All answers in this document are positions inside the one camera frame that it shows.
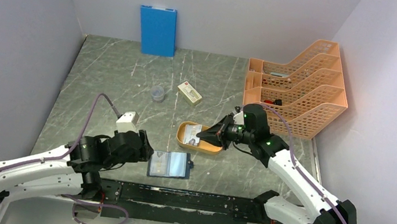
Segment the orange oval tray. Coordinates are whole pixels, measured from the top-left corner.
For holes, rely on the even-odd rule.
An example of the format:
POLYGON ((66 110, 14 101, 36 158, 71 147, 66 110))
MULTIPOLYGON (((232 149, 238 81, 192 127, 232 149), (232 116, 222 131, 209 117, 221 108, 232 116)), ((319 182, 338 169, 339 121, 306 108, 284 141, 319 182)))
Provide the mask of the orange oval tray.
POLYGON ((178 145, 180 145, 180 147, 210 155, 217 155, 222 151, 221 147, 211 145, 203 140, 200 140, 200 143, 197 146, 184 143, 183 139, 185 138, 185 129, 187 125, 197 125, 197 124, 195 122, 185 121, 179 125, 177 129, 176 140, 178 142, 178 145))

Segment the blue leather card holder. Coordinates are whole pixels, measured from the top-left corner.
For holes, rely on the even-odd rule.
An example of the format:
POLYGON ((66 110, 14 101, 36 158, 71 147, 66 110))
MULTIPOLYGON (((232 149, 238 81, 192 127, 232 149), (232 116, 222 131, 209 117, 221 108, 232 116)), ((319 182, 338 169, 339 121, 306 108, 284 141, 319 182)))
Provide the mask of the blue leather card holder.
POLYGON ((191 154, 181 152, 168 152, 169 153, 169 166, 168 173, 165 176, 150 176, 150 161, 153 155, 151 155, 148 161, 147 176, 159 177, 159 178, 175 178, 175 179, 189 179, 190 171, 194 168, 194 162, 191 160, 191 154))

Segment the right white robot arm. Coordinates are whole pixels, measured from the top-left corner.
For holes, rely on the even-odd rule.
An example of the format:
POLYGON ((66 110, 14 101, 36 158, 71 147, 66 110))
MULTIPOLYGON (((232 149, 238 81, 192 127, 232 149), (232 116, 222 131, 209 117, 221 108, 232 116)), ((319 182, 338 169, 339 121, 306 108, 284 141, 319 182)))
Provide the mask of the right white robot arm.
POLYGON ((268 111, 286 123, 275 109, 250 103, 238 113, 228 114, 197 134, 201 140, 224 150, 231 143, 247 145, 250 155, 279 176, 302 204, 291 204, 277 193, 270 192, 262 202, 253 206, 254 219, 259 223, 272 219, 282 224, 357 224, 354 204, 349 200, 339 200, 307 175, 295 157, 294 144, 286 143, 271 133, 268 111))

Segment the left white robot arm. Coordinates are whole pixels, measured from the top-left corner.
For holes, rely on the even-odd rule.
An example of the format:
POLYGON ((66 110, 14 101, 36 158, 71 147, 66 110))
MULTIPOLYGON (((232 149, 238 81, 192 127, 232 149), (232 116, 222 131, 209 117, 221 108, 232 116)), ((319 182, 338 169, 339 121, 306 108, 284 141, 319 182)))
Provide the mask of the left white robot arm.
POLYGON ((42 195, 102 195, 101 171, 127 162, 146 162, 154 151, 145 130, 82 136, 75 142, 33 156, 0 161, 0 204, 5 198, 42 195))

